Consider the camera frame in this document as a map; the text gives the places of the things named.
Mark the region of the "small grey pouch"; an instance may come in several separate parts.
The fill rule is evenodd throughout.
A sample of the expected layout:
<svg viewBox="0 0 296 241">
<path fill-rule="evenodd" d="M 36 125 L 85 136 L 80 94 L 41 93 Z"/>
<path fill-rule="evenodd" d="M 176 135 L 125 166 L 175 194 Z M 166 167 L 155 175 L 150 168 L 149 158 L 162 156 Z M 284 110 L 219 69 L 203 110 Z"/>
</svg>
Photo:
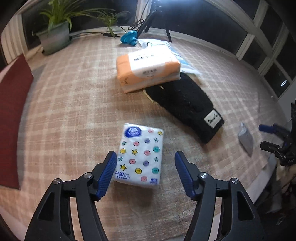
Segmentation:
<svg viewBox="0 0 296 241">
<path fill-rule="evenodd" d="M 250 131 L 246 127 L 244 123 L 240 123 L 239 131 L 238 131 L 238 140 L 246 151 L 249 157 L 252 157 L 253 154 L 253 136 L 251 135 Z"/>
</svg>

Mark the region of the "white Vinda tissue pack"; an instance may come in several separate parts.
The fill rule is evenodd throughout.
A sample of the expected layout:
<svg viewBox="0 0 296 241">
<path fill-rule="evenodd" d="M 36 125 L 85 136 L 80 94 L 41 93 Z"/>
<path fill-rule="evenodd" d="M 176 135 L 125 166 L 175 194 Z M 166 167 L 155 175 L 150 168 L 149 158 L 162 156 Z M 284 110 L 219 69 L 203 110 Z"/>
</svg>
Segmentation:
<svg viewBox="0 0 296 241">
<path fill-rule="evenodd" d="M 140 187 L 160 184 L 164 131 L 125 123 L 113 180 Z"/>
</svg>

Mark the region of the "black knit hat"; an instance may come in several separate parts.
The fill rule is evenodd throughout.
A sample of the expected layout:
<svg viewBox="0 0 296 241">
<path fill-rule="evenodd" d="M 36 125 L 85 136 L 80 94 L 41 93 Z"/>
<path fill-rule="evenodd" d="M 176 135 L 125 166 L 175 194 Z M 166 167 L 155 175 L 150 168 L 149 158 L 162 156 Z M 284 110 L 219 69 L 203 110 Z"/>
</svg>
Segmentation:
<svg viewBox="0 0 296 241">
<path fill-rule="evenodd" d="M 179 80 L 147 87 L 145 92 L 191 128 L 203 144 L 210 142 L 225 123 L 207 94 L 185 73 Z"/>
</svg>

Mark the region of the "orange tissue pack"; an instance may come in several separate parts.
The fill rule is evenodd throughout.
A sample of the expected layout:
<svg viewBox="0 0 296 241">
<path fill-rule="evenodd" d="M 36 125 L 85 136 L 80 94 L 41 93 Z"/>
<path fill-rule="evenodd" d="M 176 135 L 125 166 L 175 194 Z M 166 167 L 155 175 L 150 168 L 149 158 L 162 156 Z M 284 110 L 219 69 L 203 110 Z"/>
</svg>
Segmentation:
<svg viewBox="0 0 296 241">
<path fill-rule="evenodd" d="M 117 57 L 117 79 L 123 92 L 179 80 L 181 64 L 165 46 L 152 46 Z"/>
</svg>

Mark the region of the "face mask package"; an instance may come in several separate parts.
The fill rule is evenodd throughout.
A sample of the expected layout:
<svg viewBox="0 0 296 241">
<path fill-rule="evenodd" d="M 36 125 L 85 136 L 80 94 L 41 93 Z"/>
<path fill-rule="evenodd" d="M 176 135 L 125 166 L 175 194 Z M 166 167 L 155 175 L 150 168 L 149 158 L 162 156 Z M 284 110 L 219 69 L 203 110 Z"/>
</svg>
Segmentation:
<svg viewBox="0 0 296 241">
<path fill-rule="evenodd" d="M 196 76 L 201 76 L 202 73 L 198 71 L 196 68 L 194 68 L 191 64 L 189 64 L 170 44 L 168 41 L 162 41 L 162 40 L 156 40 L 156 39 L 138 39 L 139 44 L 143 48 L 148 48 L 152 46 L 161 46 L 161 47 L 166 47 L 168 48 L 178 59 L 180 62 L 181 68 L 180 72 L 181 73 L 186 73 L 186 74 L 194 74 Z"/>
</svg>

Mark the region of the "blue silicone funnel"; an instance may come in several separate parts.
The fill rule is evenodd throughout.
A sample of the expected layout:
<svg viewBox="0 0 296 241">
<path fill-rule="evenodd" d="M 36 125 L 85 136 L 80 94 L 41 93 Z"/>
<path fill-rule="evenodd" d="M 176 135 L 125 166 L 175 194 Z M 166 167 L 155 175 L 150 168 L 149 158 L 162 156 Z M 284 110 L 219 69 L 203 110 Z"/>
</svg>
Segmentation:
<svg viewBox="0 0 296 241">
<path fill-rule="evenodd" d="M 123 44 L 128 44 L 130 46 L 135 46 L 137 44 L 137 31 L 129 31 L 125 33 L 120 41 Z"/>
</svg>

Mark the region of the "dark red storage box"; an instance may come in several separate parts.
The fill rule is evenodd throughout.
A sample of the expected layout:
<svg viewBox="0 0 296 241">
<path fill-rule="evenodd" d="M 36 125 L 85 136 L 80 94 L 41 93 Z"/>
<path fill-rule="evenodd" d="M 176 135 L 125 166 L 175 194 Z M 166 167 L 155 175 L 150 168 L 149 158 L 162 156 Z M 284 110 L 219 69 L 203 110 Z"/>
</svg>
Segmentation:
<svg viewBox="0 0 296 241">
<path fill-rule="evenodd" d="M 1 72 L 1 185 L 19 189 L 17 143 L 20 121 L 34 77 L 21 54 Z"/>
</svg>

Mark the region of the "green potted plant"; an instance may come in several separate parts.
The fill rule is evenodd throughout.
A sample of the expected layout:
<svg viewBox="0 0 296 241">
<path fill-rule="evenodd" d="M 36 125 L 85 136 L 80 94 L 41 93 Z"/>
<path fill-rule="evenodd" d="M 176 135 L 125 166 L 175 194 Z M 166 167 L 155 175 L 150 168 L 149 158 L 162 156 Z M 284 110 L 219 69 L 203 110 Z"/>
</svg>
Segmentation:
<svg viewBox="0 0 296 241">
<path fill-rule="evenodd" d="M 118 23 L 118 19 L 126 18 L 129 11 L 116 13 L 114 9 L 90 8 L 82 9 L 83 1 L 48 1 L 49 7 L 40 11 L 40 15 L 46 17 L 46 28 L 32 35 L 38 36 L 44 55 L 51 55 L 67 47 L 72 29 L 72 19 L 80 16 L 95 18 L 102 21 L 107 27 L 107 34 L 115 38 L 112 27 Z"/>
</svg>

